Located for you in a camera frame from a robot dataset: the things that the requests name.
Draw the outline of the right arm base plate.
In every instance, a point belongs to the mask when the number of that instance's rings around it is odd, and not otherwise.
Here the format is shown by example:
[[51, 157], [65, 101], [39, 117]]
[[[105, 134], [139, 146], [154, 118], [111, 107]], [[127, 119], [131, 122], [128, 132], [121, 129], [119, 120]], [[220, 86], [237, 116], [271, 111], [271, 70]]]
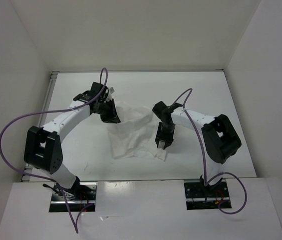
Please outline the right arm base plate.
[[212, 210], [218, 204], [224, 209], [231, 209], [227, 183], [222, 180], [212, 188], [205, 188], [199, 180], [185, 181], [185, 200], [187, 210]]

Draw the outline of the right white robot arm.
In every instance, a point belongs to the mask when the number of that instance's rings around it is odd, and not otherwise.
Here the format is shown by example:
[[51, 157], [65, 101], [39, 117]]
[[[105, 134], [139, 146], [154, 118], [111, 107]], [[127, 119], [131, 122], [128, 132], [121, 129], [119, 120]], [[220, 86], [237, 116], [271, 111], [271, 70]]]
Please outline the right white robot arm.
[[203, 157], [200, 191], [206, 197], [212, 196], [225, 174], [223, 165], [242, 146], [229, 118], [224, 114], [205, 115], [186, 109], [180, 103], [167, 106], [162, 101], [154, 105], [152, 112], [160, 120], [155, 137], [159, 149], [164, 150], [173, 143], [175, 126], [196, 133]]

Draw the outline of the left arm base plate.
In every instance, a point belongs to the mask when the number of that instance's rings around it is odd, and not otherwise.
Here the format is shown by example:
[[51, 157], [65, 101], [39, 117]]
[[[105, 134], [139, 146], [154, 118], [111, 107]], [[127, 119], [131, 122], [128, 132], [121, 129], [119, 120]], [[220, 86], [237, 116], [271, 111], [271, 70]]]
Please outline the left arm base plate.
[[[71, 196], [65, 192], [65, 196], [71, 212], [78, 213], [83, 208], [84, 212], [94, 212], [96, 207], [97, 182], [81, 182], [81, 190], [76, 196]], [[60, 189], [54, 185], [52, 189], [49, 205], [50, 213], [67, 212], [66, 203]]]

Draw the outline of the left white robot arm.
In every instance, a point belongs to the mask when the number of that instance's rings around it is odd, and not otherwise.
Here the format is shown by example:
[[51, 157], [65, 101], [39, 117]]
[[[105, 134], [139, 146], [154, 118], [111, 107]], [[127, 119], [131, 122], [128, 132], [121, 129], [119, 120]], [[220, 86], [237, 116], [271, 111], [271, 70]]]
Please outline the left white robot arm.
[[96, 91], [80, 93], [66, 112], [41, 127], [32, 126], [27, 132], [24, 161], [55, 180], [69, 200], [80, 197], [89, 188], [82, 186], [80, 179], [64, 165], [61, 144], [79, 123], [92, 114], [100, 115], [102, 122], [107, 124], [120, 123], [112, 93], [113, 88], [106, 88], [90, 104], [87, 102], [96, 96]]

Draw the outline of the white skirt cloth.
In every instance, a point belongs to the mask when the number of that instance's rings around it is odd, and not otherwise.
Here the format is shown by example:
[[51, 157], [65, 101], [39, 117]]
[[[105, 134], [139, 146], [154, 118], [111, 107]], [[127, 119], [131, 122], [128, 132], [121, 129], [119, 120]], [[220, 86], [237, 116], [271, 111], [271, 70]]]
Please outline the white skirt cloth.
[[132, 107], [123, 101], [116, 103], [116, 110], [121, 122], [107, 125], [112, 157], [165, 161], [167, 152], [155, 143], [158, 122], [153, 112], [148, 107]]

